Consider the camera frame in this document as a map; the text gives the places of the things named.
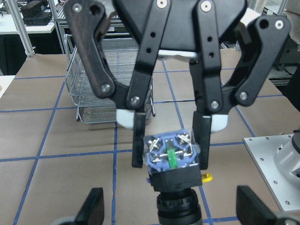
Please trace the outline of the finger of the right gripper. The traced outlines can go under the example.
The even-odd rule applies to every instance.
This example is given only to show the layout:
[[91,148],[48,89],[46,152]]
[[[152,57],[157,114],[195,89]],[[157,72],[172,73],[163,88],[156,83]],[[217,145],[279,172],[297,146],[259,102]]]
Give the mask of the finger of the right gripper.
[[[208,168],[210,135],[227,126],[236,105],[254,103],[288,38],[285,16],[258,15],[244,0],[200,0],[192,11],[196,57],[189,62],[196,111],[192,129],[200,146],[199,167]],[[219,44],[235,30],[241,58],[226,84],[221,83]]]
[[64,6],[93,93],[111,99],[116,104],[118,124],[133,130],[132,166],[137,168],[143,166],[145,99],[171,9],[169,0],[152,2],[129,86],[116,80],[102,50],[101,41],[112,17],[106,14],[103,0],[69,0]]

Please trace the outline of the other arm gripper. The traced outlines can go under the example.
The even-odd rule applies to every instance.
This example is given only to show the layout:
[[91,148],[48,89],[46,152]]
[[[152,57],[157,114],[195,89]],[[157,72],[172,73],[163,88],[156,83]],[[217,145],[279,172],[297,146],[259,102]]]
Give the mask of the other arm gripper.
[[[118,15],[137,43],[140,43],[150,15],[151,0],[104,0],[105,12]],[[195,12],[196,0],[171,0],[171,11],[159,50],[160,57],[192,58],[196,53]],[[216,27],[219,40],[228,35],[238,23],[248,25],[260,16],[247,7],[245,0],[215,0]]]

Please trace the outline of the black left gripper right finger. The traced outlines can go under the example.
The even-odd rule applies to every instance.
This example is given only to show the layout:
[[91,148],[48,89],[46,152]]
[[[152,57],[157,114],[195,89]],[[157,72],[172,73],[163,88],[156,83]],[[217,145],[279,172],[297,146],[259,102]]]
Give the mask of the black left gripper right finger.
[[281,220],[249,186],[237,186],[236,215],[242,225],[279,225]]

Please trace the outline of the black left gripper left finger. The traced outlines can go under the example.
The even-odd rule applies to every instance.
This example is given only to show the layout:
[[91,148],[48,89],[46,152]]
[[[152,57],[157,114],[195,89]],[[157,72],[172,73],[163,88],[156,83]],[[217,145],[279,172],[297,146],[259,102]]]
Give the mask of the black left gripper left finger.
[[92,188],[75,217],[76,225],[102,225],[104,221],[104,193],[102,187]]

